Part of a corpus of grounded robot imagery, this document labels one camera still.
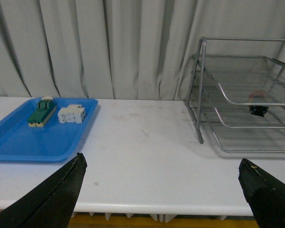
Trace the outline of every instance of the mesh tray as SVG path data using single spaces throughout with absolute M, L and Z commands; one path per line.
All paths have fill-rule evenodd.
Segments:
M 269 106 L 262 116 L 252 115 L 249 105 L 233 105 L 215 86 L 205 86 L 204 91 L 219 120 L 230 128 L 285 128 L 285 106 Z
M 205 70 L 231 104 L 285 105 L 285 70 L 267 57 L 206 56 Z
M 215 113 L 207 112 L 206 119 L 223 151 L 285 153 L 284 129 L 230 129 L 213 124 L 218 122 L 215 117 Z

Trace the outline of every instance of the building block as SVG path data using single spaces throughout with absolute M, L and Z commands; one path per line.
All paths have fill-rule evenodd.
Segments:
M 58 112 L 59 122 L 82 124 L 86 117 L 86 110 L 79 104 L 70 104 L 66 108 L 61 108 Z
M 54 99 L 51 96 L 42 98 L 37 103 L 35 112 L 28 118 L 29 126 L 43 127 L 56 110 L 57 107 L 54 103 Z

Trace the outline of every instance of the blue tray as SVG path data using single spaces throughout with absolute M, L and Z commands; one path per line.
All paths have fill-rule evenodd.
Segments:
M 0 121 L 0 161 L 61 162 L 75 150 L 98 101 L 55 98 L 57 110 L 44 127 L 29 127 L 27 119 L 40 98 L 31 99 Z M 85 108 L 83 123 L 59 123 L 62 107 L 80 104 Z

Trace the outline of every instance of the metal rack frame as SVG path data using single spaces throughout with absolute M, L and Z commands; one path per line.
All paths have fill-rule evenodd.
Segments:
M 206 47 L 207 47 L 207 40 L 234 40 L 234 41 L 279 41 L 279 42 L 284 42 L 285 43 L 285 39 L 259 39 L 259 38 L 214 38 L 214 37 L 201 37 L 199 39 L 199 43 L 198 43 L 198 48 L 197 48 L 197 52 L 195 55 L 192 56 L 192 58 L 194 59 L 194 65 L 193 65 L 193 71 L 192 71 L 192 77 L 191 77 L 191 81 L 190 81 L 190 87 L 189 87 L 189 95 L 187 97 L 187 99 L 184 100 L 184 103 L 191 115 L 191 118 L 193 120 L 193 123 L 194 123 L 194 127 L 196 129 L 196 132 L 197 132 L 197 135 L 198 135 L 198 138 L 199 138 L 199 142 L 201 144 L 204 143 L 204 140 L 203 140 L 203 137 L 202 137 L 202 134 L 200 132 L 200 124 L 201 123 L 204 123 L 204 122 L 208 122 L 209 125 L 210 125 L 210 128 L 214 134 L 214 137 L 217 141 L 217 143 L 219 144 L 220 148 L 223 150 L 223 151 L 226 151 L 226 152 L 232 152 L 230 150 L 226 150 L 224 149 L 223 146 L 221 146 L 221 143 L 213 129 L 213 127 L 211 126 L 211 123 L 212 121 L 207 117 L 207 110 L 203 109 L 202 107 L 202 97 L 203 95 L 205 95 L 206 97 L 208 97 L 208 93 L 204 87 L 204 79 L 205 79 L 205 74 L 210 78 L 210 79 L 213 79 L 212 81 L 214 81 L 214 84 L 216 87 L 218 87 L 218 89 L 220 89 L 219 87 L 219 84 L 215 81 L 215 79 L 212 77 L 212 74 L 211 74 L 211 71 L 209 71 L 206 67 L 205 67 L 205 59 L 206 59 Z M 225 57 L 253 57 L 253 56 L 225 56 Z M 279 78 L 280 76 L 283 74 L 283 72 L 285 71 L 285 62 L 281 62 L 277 59 L 274 59 L 274 58 L 268 58 L 268 57 L 264 57 L 266 58 L 267 60 L 273 62 L 274 64 L 277 64 L 281 67 L 280 71 L 278 72 L 277 76 L 275 78 L 272 78 L 273 80 L 273 84 L 271 85 L 271 88 L 273 88 L 273 86 L 275 85 L 275 83 L 279 83 L 280 85 L 284 86 L 283 83 L 280 83 L 279 82 Z M 199 81 L 197 81 L 197 76 L 196 74 L 199 73 Z M 197 81 L 198 83 L 198 94 L 197 94 L 197 97 L 198 97 L 198 100 L 197 100 L 197 106 L 196 107 L 191 107 L 190 105 L 190 101 L 191 101 L 191 96 L 192 96 L 192 92 L 193 92 L 193 86 L 194 86 L 194 83 L 195 81 Z M 276 105 L 276 106 L 279 106 L 281 107 L 282 109 L 285 110 L 285 103 L 281 102 L 281 101 L 278 101 L 278 100 L 274 100 L 274 102 L 271 102 L 271 103 L 254 103 L 254 105 Z M 201 116 L 202 114 L 205 116 L 205 119 L 206 121 L 201 121 Z M 273 114 L 273 117 L 275 117 L 277 119 L 277 121 L 281 122 L 281 120 L 275 116 Z M 272 126 L 259 126 L 259 128 L 263 128 L 263 129 L 274 129 L 274 128 L 279 128 L 279 129 L 285 129 L 285 127 L 283 126 L 279 126 L 279 127 L 272 127 Z M 250 152 L 250 150 L 236 150 L 237 152 Z M 258 152 L 280 152 L 279 150 L 257 150 Z

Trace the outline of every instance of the table surface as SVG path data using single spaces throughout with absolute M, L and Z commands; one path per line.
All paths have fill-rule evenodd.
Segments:
M 0 97 L 0 120 L 29 98 Z M 238 181 L 248 158 L 285 183 L 285 154 L 228 154 L 207 126 L 200 144 L 181 101 L 98 100 L 76 151 L 88 167 L 76 212 L 252 216 Z M 62 163 L 0 162 L 0 209 Z

